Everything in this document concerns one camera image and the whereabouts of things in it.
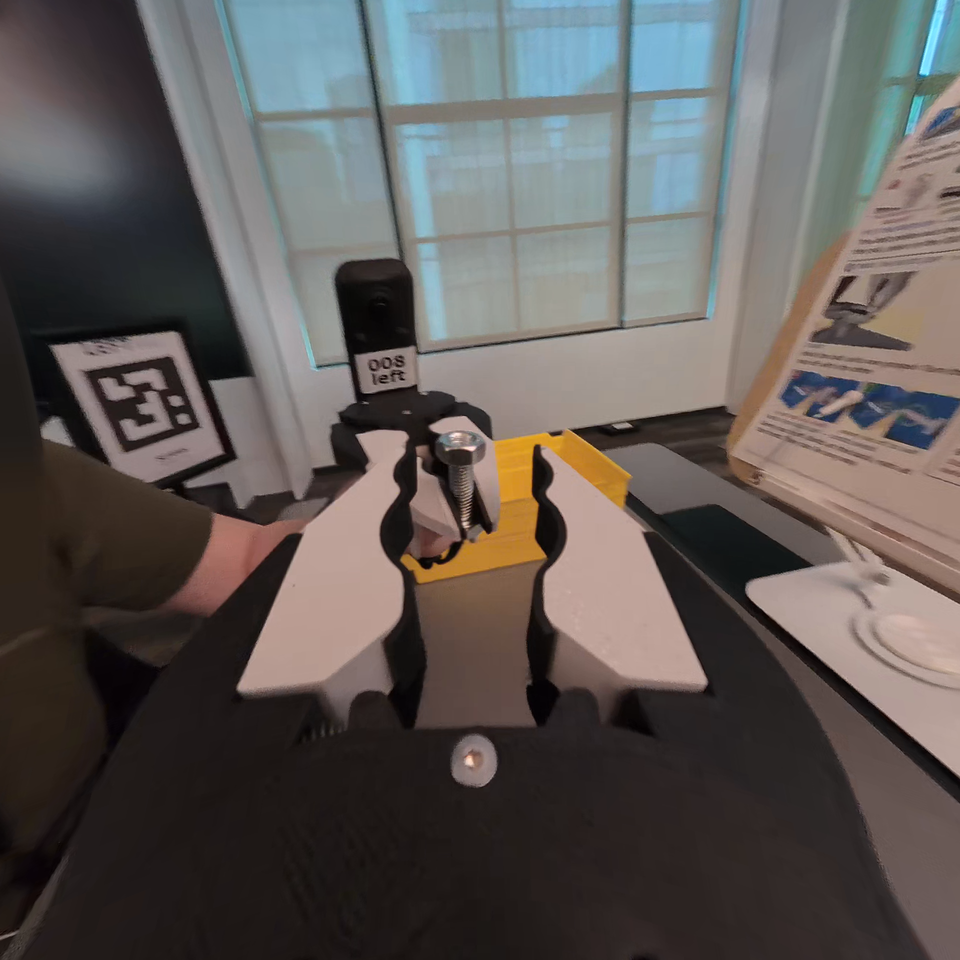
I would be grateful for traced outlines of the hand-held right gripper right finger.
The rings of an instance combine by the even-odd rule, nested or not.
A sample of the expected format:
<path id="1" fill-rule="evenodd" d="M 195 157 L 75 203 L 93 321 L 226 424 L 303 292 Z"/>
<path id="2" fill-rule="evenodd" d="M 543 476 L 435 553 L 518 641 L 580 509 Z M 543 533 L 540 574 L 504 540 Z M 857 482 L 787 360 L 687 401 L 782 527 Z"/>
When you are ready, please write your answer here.
<path id="1" fill-rule="evenodd" d="M 702 694 L 705 669 L 648 544 L 628 510 L 536 445 L 534 577 L 526 633 L 527 700 L 545 726 L 564 694 L 588 693 L 603 722 L 638 691 Z"/>

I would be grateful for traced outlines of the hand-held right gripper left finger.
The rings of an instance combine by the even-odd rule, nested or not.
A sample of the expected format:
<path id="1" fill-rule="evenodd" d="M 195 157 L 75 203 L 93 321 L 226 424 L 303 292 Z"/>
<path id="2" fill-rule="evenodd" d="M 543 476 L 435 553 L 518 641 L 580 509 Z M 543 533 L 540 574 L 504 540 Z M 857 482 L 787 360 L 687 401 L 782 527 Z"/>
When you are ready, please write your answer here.
<path id="1" fill-rule="evenodd" d="M 355 698 L 384 694 L 413 728 L 426 678 L 415 581 L 418 459 L 399 430 L 359 438 L 364 475 L 302 531 L 237 683 L 246 701 L 308 695 L 337 728 Z"/>

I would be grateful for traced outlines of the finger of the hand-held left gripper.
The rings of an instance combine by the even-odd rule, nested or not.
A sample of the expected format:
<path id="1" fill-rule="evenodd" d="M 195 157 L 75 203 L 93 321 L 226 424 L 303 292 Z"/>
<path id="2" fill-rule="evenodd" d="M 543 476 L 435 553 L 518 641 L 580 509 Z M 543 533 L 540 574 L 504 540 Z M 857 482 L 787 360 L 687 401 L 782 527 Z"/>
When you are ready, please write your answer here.
<path id="1" fill-rule="evenodd" d="M 474 527 L 480 529 L 498 529 L 500 519 L 500 486 L 496 446 L 484 430 L 469 418 L 441 418 L 429 426 L 432 453 L 436 438 L 442 433 L 454 429 L 472 429 L 481 433 L 486 438 L 486 456 L 482 462 L 477 463 L 475 467 L 476 490 L 474 495 L 472 529 L 474 529 Z M 449 469 L 438 470 L 437 463 L 435 462 L 435 464 L 438 475 L 444 481 L 450 493 L 450 497 L 455 505 L 455 513 L 459 520 L 457 503 L 450 488 Z"/>
<path id="2" fill-rule="evenodd" d="M 416 490 L 410 502 L 414 533 L 440 539 L 459 539 L 460 523 L 451 507 L 445 481 L 427 469 L 422 457 L 417 456 Z"/>

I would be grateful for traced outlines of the yellow plastic bin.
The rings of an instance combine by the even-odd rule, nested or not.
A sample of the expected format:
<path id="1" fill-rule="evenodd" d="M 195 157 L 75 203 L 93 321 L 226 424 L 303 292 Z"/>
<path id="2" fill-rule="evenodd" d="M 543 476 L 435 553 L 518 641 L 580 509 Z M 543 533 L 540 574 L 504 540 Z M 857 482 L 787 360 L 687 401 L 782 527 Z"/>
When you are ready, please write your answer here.
<path id="1" fill-rule="evenodd" d="M 542 445 L 555 452 L 601 494 L 623 509 L 630 474 L 579 435 L 565 430 L 556 436 L 542 433 L 492 442 L 500 490 L 500 517 L 496 532 L 482 535 L 462 547 L 450 562 L 424 569 L 405 556 L 403 565 L 418 584 L 435 583 L 469 574 L 541 561 L 544 552 L 535 539 L 538 505 L 532 493 L 533 452 Z"/>

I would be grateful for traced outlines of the person's left forearm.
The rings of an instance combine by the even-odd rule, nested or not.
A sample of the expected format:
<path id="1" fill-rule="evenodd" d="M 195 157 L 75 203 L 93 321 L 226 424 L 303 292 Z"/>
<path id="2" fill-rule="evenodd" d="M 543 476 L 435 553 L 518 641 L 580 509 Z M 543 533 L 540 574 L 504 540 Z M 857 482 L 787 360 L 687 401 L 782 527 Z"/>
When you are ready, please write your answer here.
<path id="1" fill-rule="evenodd" d="M 210 535 L 197 565 L 159 609 L 193 617 L 212 616 L 287 537 L 303 533 L 307 524 L 301 519 L 260 525 L 213 514 Z"/>

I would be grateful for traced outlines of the large black screen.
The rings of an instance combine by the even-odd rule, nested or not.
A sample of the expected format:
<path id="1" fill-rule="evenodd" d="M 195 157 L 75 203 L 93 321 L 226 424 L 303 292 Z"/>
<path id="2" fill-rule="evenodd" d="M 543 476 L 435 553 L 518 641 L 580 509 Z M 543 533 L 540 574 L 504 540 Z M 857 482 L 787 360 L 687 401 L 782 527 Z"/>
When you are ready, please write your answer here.
<path id="1" fill-rule="evenodd" d="M 252 372 L 136 2 L 4 1 L 2 282 L 21 336 L 180 319 Z"/>

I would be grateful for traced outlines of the framed marker sign on stand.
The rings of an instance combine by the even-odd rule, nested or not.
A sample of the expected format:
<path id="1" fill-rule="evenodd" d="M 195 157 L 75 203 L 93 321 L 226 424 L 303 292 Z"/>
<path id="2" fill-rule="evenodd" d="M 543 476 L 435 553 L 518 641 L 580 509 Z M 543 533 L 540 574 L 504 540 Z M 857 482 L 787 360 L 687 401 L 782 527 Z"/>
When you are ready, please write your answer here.
<path id="1" fill-rule="evenodd" d="M 38 339 L 50 410 L 77 449 L 175 491 L 236 460 L 182 320 L 54 331 Z"/>

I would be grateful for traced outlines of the large paned window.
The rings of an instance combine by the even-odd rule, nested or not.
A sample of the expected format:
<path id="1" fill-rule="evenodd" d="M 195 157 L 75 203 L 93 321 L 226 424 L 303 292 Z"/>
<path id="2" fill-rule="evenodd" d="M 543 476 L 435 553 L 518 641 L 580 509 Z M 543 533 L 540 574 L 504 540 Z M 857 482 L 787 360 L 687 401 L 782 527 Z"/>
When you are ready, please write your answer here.
<path id="1" fill-rule="evenodd" d="M 745 2 L 218 2 L 316 368 L 348 260 L 420 349 L 706 319 Z"/>

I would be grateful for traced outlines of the instruction board on white stand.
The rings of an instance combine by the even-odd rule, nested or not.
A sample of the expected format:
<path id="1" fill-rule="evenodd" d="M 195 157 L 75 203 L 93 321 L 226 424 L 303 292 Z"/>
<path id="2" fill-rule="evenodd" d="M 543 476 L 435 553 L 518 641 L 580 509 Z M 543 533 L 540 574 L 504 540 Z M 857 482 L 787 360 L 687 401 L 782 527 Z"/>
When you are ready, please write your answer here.
<path id="1" fill-rule="evenodd" d="M 959 84 L 895 149 L 731 457 L 841 558 L 753 605 L 959 773 Z"/>

